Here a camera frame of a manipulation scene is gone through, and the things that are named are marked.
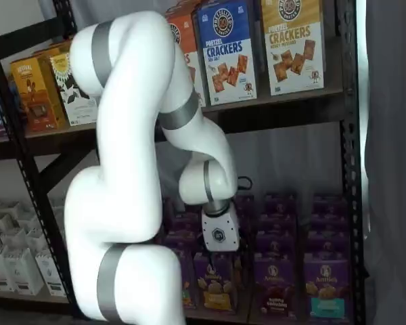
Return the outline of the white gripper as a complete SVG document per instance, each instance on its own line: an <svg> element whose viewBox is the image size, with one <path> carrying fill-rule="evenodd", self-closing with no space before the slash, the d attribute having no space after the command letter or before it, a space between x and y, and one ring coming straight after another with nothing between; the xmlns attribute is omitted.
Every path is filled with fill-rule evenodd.
<svg viewBox="0 0 406 325"><path fill-rule="evenodd" d="M202 232L198 234L198 262L216 269L213 252L235 252L241 259L250 258L248 235L240 232L235 207L229 207L218 216L202 213Z"/></svg>

